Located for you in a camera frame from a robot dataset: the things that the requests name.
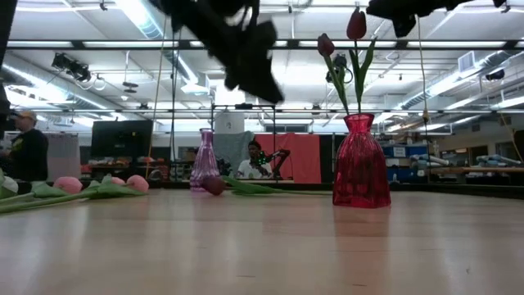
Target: red vase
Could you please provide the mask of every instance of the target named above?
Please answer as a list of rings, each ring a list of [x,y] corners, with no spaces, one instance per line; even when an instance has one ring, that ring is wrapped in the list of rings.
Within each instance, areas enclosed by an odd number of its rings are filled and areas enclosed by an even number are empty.
[[[337,153],[333,205],[380,208],[391,204],[386,158],[371,135],[374,117],[355,114],[344,118],[350,135]]]

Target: purple glass vase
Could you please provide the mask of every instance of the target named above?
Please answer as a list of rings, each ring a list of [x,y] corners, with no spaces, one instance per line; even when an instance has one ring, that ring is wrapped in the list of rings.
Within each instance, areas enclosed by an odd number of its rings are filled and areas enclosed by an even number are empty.
[[[337,153],[333,205],[379,208],[391,204],[386,158],[371,135],[372,114],[344,118],[350,130]]]
[[[213,152],[213,130],[200,129],[202,142],[195,159],[195,165],[191,171],[189,184],[193,192],[205,192],[202,181],[208,176],[219,176],[216,167],[215,152]]]

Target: wooden table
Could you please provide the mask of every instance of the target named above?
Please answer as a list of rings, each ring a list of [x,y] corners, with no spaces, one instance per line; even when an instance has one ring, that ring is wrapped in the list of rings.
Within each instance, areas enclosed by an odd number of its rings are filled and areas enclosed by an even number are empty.
[[[518,295],[524,202],[146,197],[0,216],[2,295]]]

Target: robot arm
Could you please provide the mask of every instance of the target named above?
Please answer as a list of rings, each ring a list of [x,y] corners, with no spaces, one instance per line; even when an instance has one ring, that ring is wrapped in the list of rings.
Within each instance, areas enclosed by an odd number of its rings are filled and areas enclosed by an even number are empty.
[[[257,24],[260,0],[149,0],[168,16],[173,31],[185,25],[202,41],[208,53],[216,57],[226,71],[225,85],[237,86],[268,102],[283,101],[282,93],[271,74],[268,53],[277,40],[271,21]],[[252,8],[253,14],[246,29],[228,25],[226,17],[240,9]]]

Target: person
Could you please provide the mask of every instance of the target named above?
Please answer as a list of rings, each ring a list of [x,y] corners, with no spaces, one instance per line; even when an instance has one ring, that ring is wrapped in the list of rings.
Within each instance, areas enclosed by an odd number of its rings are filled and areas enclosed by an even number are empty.
[[[15,127],[20,134],[11,142],[10,151],[2,151],[2,155],[11,162],[8,174],[15,179],[24,181],[47,180],[47,137],[35,129],[36,113],[22,111],[15,118]]]
[[[249,149],[249,160],[244,160],[240,163],[237,171],[237,178],[239,179],[263,179],[271,176],[271,165],[259,163],[260,152],[262,147],[260,143],[255,140],[249,142],[247,145]]]

